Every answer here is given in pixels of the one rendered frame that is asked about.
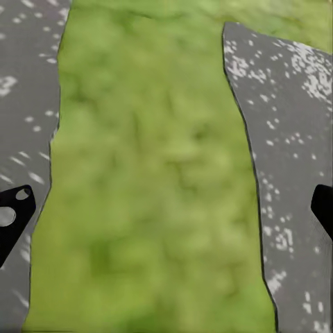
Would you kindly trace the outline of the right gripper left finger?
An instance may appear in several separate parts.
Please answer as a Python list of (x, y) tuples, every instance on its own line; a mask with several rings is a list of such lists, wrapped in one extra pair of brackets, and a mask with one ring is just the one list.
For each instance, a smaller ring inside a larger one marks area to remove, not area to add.
[(0, 192), (0, 267), (36, 211), (30, 185)]

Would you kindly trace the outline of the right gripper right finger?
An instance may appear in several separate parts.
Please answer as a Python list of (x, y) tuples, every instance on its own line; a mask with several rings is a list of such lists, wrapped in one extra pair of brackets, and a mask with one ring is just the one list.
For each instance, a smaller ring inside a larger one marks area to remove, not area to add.
[(317, 185), (311, 210), (333, 241), (333, 187)]

